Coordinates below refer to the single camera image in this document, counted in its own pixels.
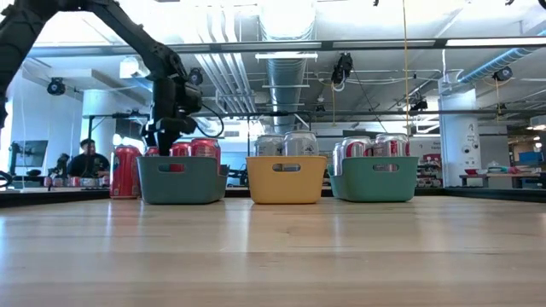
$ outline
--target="teal basket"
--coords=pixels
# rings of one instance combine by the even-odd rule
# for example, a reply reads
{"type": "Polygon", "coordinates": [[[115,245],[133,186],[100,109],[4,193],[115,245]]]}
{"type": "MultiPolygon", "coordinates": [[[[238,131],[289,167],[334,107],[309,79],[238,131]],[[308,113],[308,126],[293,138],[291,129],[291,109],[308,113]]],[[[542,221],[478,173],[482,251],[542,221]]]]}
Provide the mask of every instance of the teal basket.
{"type": "Polygon", "coordinates": [[[229,167],[215,158],[138,157],[142,198],[150,205],[203,205],[225,195],[229,167]],[[182,171],[171,172],[173,165],[182,171]]]}
{"type": "Polygon", "coordinates": [[[335,198],[353,202],[400,202],[415,196],[417,157],[348,158],[342,162],[343,174],[334,176],[328,166],[335,198]]]}

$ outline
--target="basket handle hole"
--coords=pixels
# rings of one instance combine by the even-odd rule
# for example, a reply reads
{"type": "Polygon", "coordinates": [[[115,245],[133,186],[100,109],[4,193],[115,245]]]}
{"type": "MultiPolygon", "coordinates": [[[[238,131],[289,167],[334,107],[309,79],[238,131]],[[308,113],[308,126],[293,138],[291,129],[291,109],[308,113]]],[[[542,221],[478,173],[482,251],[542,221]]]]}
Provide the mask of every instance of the basket handle hole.
{"type": "Polygon", "coordinates": [[[273,171],[278,172],[294,172],[294,171],[300,171],[301,165],[299,164],[274,164],[273,165],[273,171]]]}
{"type": "Polygon", "coordinates": [[[378,172],[400,171],[400,165],[394,165],[394,164],[374,165],[374,171],[378,171],[378,172]]]}
{"type": "Polygon", "coordinates": [[[164,164],[157,167],[160,172],[174,172],[174,173],[183,173],[185,172],[184,164],[164,164]]]}

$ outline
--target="plastic basket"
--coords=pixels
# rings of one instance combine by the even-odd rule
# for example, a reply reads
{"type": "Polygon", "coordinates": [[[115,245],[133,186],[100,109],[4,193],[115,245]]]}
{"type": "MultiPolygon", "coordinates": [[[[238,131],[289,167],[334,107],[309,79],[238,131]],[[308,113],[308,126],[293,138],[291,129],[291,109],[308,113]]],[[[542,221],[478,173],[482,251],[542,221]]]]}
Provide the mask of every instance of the plastic basket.
{"type": "Polygon", "coordinates": [[[353,202],[399,202],[415,196],[417,157],[364,157],[344,159],[343,174],[328,166],[334,197],[353,202]],[[385,171],[383,165],[397,165],[385,171]]]}
{"type": "Polygon", "coordinates": [[[218,174],[215,158],[139,157],[142,198],[151,205],[202,205],[225,195],[229,167],[218,174]],[[169,172],[169,165],[183,165],[183,171],[169,172]]]}
{"type": "Polygon", "coordinates": [[[257,204],[314,204],[325,167],[325,157],[248,157],[250,196],[257,204]],[[284,171],[291,165],[299,170],[284,171]]]}

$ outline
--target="black shirt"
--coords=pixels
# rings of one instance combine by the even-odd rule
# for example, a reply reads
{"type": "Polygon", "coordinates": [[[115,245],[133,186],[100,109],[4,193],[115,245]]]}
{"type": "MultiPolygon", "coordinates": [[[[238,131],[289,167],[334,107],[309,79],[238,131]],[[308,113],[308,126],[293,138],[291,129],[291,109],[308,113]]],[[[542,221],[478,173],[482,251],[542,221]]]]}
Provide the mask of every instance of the black shirt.
{"type": "Polygon", "coordinates": [[[98,171],[109,171],[110,163],[105,156],[95,153],[90,156],[86,154],[80,154],[70,163],[67,167],[68,175],[72,177],[97,177],[98,171]]]}

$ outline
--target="ceiling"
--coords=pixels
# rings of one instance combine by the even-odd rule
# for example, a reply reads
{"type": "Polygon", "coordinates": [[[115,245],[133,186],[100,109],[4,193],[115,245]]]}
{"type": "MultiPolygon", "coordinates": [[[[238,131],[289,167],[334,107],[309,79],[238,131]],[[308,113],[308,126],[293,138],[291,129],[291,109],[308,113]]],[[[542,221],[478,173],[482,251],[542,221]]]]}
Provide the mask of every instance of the ceiling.
{"type": "MultiPolygon", "coordinates": [[[[286,3],[280,22],[297,20],[298,11],[291,11],[290,1],[276,0],[286,3]]],[[[235,32],[241,41],[256,41],[260,39],[258,14],[260,7],[257,0],[235,0],[235,32]]],[[[153,0],[123,0],[122,8],[137,23],[144,24],[155,39],[163,43],[182,43],[184,33],[195,25],[195,5],[210,5],[207,7],[209,19],[219,9],[218,1],[186,1],[181,3],[157,3],[153,0]]],[[[330,0],[316,2],[316,38],[328,39],[382,39],[403,38],[404,19],[402,0],[381,0],[378,7],[372,6],[372,1],[362,0],[330,0]]],[[[515,0],[511,6],[505,6],[503,1],[490,0],[408,0],[407,32],[409,38],[470,38],[470,37],[502,37],[518,35],[534,35],[546,29],[546,10],[542,9],[536,0],[515,0]]],[[[108,29],[92,14],[57,15],[45,28],[40,36],[38,46],[67,46],[92,44],[122,44],[123,41],[108,29]]],[[[445,65],[448,70],[463,70],[469,72],[492,59],[505,49],[467,49],[445,51],[445,65]]],[[[399,70],[404,69],[404,52],[399,50],[358,51],[351,52],[356,71],[399,70]]],[[[264,61],[257,61],[254,54],[242,54],[250,84],[255,91],[268,92],[262,85],[267,84],[264,61]]],[[[322,95],[327,110],[333,108],[332,91],[329,86],[321,84],[329,81],[333,64],[339,57],[338,52],[319,52],[316,61],[308,60],[307,79],[304,83],[310,87],[302,90],[300,109],[313,110],[317,98],[322,95]]],[[[476,84],[480,107],[495,107],[498,102],[507,102],[508,108],[546,107],[546,103],[530,102],[512,103],[522,98],[546,90],[546,50],[540,49],[524,59],[511,65],[514,79],[497,90],[491,86],[493,80],[479,81],[476,84]]],[[[124,56],[97,57],[48,57],[37,60],[47,66],[60,69],[92,68],[121,86],[130,85],[119,79],[119,63],[124,56]]],[[[182,55],[187,69],[199,67],[198,61],[192,55],[182,55]]],[[[408,52],[410,70],[422,70],[416,73],[416,79],[408,82],[409,91],[426,80],[437,77],[443,67],[441,50],[410,50],[408,52]]],[[[335,94],[337,110],[370,109],[396,110],[396,101],[404,98],[406,92],[403,72],[360,72],[361,81],[371,79],[399,79],[391,84],[347,84],[345,90],[335,94]]],[[[205,77],[201,85],[205,96],[214,96],[215,88],[205,77]]],[[[355,73],[350,79],[357,80],[355,73]]],[[[92,88],[91,84],[79,84],[82,88],[92,88]]],[[[436,87],[426,94],[436,96],[436,87]]],[[[138,95],[150,99],[149,91],[133,89],[138,95]]],[[[546,101],[546,92],[530,97],[528,100],[546,101]]],[[[337,120],[358,121],[373,119],[370,117],[338,117],[337,120]]],[[[329,117],[319,118],[319,121],[332,120],[329,117]]]]}

